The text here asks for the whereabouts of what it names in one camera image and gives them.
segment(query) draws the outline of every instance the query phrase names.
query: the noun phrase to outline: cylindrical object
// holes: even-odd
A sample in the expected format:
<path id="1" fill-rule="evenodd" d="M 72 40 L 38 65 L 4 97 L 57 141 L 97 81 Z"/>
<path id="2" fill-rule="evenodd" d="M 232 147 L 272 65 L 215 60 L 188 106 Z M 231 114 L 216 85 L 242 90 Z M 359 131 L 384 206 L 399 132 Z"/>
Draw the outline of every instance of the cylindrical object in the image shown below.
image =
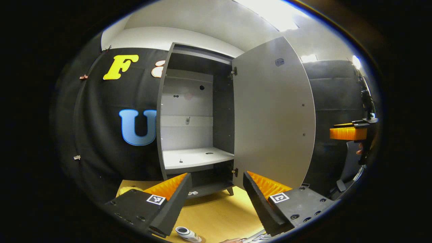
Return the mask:
<path id="1" fill-rule="evenodd" d="M 183 238 L 189 242 L 198 243 L 198 242 L 201 242 L 201 240 L 202 240 L 201 237 L 199 235 L 197 235 L 197 233 L 194 233 L 193 231 L 189 230 L 188 228 L 177 227 L 175 229 L 175 231 L 177 232 L 177 234 L 181 238 Z"/>

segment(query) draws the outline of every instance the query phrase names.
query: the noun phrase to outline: open cabinet door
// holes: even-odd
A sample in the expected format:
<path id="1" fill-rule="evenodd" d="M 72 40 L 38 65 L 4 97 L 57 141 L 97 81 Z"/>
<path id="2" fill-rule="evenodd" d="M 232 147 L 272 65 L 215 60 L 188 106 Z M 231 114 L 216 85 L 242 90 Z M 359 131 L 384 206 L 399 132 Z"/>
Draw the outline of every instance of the open cabinet door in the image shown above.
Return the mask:
<path id="1" fill-rule="evenodd" d="M 291 188 L 302 184 L 315 140 L 311 85 L 284 37 L 232 60 L 234 85 L 233 184 L 244 189 L 251 171 Z"/>

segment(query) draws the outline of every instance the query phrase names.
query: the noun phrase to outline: wooden table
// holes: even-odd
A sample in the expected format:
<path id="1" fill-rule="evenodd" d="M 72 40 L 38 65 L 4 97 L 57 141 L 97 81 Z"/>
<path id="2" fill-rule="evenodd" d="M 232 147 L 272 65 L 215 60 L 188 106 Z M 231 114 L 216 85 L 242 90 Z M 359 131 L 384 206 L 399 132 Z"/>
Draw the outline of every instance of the wooden table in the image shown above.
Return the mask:
<path id="1" fill-rule="evenodd" d="M 123 180 L 120 188 L 136 186 L 147 189 L 159 182 Z M 186 200 L 171 235 L 165 240 L 185 243 L 175 228 L 186 227 L 206 239 L 206 243 L 219 243 L 226 239 L 247 238 L 263 230 L 246 191 L 233 187 L 234 195 L 225 190 L 211 195 Z"/>

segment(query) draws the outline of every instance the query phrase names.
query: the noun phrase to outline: cabinet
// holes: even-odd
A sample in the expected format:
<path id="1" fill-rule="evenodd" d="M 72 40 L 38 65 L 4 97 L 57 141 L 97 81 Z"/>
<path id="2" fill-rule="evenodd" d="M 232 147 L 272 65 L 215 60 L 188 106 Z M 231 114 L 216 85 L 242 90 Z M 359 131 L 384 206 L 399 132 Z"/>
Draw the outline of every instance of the cabinet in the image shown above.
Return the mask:
<path id="1" fill-rule="evenodd" d="M 157 111 L 162 173 L 166 179 L 191 172 L 197 194 L 189 197 L 243 188 L 248 170 L 290 187 L 303 182 L 314 147 L 314 101 L 284 37 L 236 58 L 173 43 Z"/>

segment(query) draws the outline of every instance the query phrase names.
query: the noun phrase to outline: blue letter u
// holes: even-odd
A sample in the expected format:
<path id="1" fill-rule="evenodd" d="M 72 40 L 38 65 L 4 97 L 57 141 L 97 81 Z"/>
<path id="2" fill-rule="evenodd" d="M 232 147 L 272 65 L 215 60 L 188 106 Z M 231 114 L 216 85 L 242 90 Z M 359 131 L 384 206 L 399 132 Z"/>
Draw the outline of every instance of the blue letter u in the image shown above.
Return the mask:
<path id="1" fill-rule="evenodd" d="M 145 136 L 137 136 L 135 133 L 135 117 L 138 116 L 136 110 L 121 110 L 118 113 L 121 117 L 121 133 L 123 139 L 131 145 L 144 146 L 150 144 L 156 138 L 156 110 L 144 111 L 144 116 L 147 117 L 147 134 Z"/>

